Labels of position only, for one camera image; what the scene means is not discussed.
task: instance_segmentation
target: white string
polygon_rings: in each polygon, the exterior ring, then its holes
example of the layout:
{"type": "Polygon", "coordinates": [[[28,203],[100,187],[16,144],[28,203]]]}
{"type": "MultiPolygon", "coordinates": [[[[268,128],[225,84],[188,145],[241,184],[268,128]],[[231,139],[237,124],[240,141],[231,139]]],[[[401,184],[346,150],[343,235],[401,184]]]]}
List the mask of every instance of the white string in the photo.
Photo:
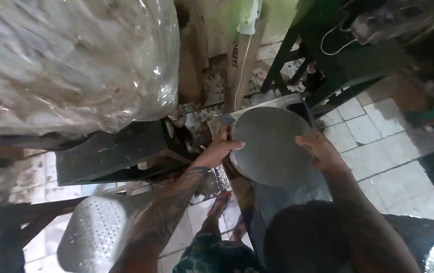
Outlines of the white string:
{"type": "Polygon", "coordinates": [[[348,42],[345,46],[342,46],[342,47],[341,47],[338,51],[336,51],[335,53],[326,53],[326,52],[323,50],[323,41],[325,40],[325,37],[328,36],[328,34],[330,34],[332,31],[334,31],[338,26],[340,26],[340,25],[343,23],[343,21],[345,21],[345,20],[342,20],[338,25],[336,25],[335,27],[333,27],[332,29],[330,29],[330,30],[329,30],[325,35],[323,35],[323,38],[321,39],[321,44],[320,44],[320,49],[321,49],[321,52],[323,52],[323,54],[328,55],[328,56],[335,55],[335,54],[339,53],[340,51],[342,51],[342,49],[344,49],[344,48],[346,48],[347,46],[349,46],[351,43],[357,41],[357,39],[353,39],[353,40],[351,40],[351,41],[348,42]]]}
{"type": "Polygon", "coordinates": [[[242,69],[241,69],[241,76],[239,77],[239,84],[237,85],[237,90],[235,91],[235,96],[234,96],[234,111],[237,111],[237,94],[239,92],[239,88],[241,87],[241,81],[242,81],[242,73],[244,72],[244,64],[246,63],[246,58],[247,58],[247,52],[249,51],[249,46],[250,46],[250,41],[252,40],[252,35],[249,35],[249,43],[248,43],[248,47],[246,49],[246,53],[244,54],[244,61],[242,62],[242,69]]]}

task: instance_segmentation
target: hand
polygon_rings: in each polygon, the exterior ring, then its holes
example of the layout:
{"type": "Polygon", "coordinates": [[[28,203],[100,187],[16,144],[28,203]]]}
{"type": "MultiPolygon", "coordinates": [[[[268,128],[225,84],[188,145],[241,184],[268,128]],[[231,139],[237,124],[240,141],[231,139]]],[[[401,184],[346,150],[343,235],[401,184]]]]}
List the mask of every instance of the hand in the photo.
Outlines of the hand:
{"type": "Polygon", "coordinates": [[[222,163],[222,159],[231,151],[239,150],[244,147],[245,143],[239,140],[227,140],[229,127],[226,126],[214,138],[214,141],[207,147],[193,165],[215,168],[222,163]]]}
{"type": "Polygon", "coordinates": [[[313,130],[304,136],[295,137],[295,142],[310,152],[314,157],[313,166],[318,170],[349,170],[335,146],[322,133],[313,130]]]}

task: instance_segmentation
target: green metal frame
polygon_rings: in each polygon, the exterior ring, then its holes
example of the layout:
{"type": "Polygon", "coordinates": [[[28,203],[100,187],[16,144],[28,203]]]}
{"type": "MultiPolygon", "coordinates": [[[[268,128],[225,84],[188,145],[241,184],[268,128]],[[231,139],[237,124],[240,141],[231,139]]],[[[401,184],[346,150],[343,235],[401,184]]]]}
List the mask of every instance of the green metal frame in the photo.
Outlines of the green metal frame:
{"type": "MultiPolygon", "coordinates": [[[[362,5],[370,5],[370,3],[357,2],[362,5]]],[[[374,4],[375,6],[381,5],[381,2],[375,1],[374,4]]],[[[347,16],[348,12],[342,10],[342,6],[343,2],[341,1],[299,1],[293,23],[288,29],[261,86],[263,93],[271,88],[273,81],[278,85],[281,82],[279,80],[280,71],[284,63],[289,61],[291,48],[298,37],[301,37],[301,45],[306,47],[307,56],[305,58],[308,59],[309,57],[316,61],[318,68],[323,71],[326,77],[323,85],[305,98],[308,107],[317,115],[332,110],[331,106],[339,106],[336,102],[346,102],[380,78],[391,75],[397,69],[412,63],[401,46],[392,40],[381,41],[376,45],[369,46],[360,46],[355,43],[335,55],[323,54],[320,50],[323,36],[347,16]],[[348,87],[347,91],[333,97],[335,103],[328,107],[319,107],[323,101],[345,87],[348,87]]],[[[355,7],[353,10],[359,12],[361,9],[355,7]]],[[[337,30],[327,36],[324,49],[328,52],[335,52],[351,39],[353,37],[337,30]]]]}

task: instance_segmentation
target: floor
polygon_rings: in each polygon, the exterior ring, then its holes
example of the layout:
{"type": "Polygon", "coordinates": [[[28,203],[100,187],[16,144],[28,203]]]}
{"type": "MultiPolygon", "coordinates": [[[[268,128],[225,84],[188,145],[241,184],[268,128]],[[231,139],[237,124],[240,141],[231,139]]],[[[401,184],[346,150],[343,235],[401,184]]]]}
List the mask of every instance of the floor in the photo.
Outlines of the floor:
{"type": "MultiPolygon", "coordinates": [[[[269,66],[279,45],[261,47],[256,65],[265,63],[269,66]]],[[[285,65],[283,74],[292,76],[298,64],[295,61],[285,65]]],[[[250,97],[244,101],[244,107],[280,96],[272,91],[268,94],[258,93],[258,86],[265,76],[266,71],[262,66],[253,70],[248,91],[250,97]]],[[[206,103],[208,108],[188,115],[187,122],[196,126],[190,128],[193,132],[199,130],[196,124],[204,123],[221,113],[222,75],[206,75],[205,79],[209,93],[206,103]]],[[[397,89],[397,79],[386,78],[367,92],[331,111],[320,122],[324,134],[341,152],[360,187],[379,211],[434,219],[434,187],[417,160],[434,152],[434,126],[413,128],[408,124],[403,116],[403,102],[394,88],[397,89]]],[[[28,162],[17,163],[10,170],[0,173],[0,181],[6,180],[16,181],[8,197],[10,202],[58,201],[87,196],[97,190],[95,185],[58,187],[53,152],[34,157],[28,162]]],[[[139,185],[133,194],[153,190],[152,185],[147,183],[141,182],[139,185]]],[[[109,184],[106,187],[116,186],[118,185],[109,184]]],[[[161,254],[159,272],[172,271],[185,247],[199,231],[213,202],[214,196],[195,196],[192,199],[161,254]]],[[[229,239],[239,215],[237,202],[232,197],[219,219],[222,239],[229,239]]],[[[70,215],[57,217],[24,248],[27,273],[64,272],[57,263],[56,249],[69,218],[70,215]]],[[[243,241],[251,247],[247,234],[243,241]]]]}

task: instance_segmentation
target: wooden post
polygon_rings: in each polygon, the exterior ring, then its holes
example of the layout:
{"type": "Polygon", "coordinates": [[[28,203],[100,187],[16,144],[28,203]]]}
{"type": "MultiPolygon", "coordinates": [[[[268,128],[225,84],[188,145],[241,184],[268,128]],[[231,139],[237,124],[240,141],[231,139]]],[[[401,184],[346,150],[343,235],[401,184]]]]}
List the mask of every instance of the wooden post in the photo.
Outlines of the wooden post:
{"type": "Polygon", "coordinates": [[[262,13],[256,20],[254,35],[235,33],[227,50],[227,69],[224,84],[224,112],[240,110],[242,99],[247,90],[250,74],[261,46],[262,35],[266,27],[266,16],[262,13]]]}

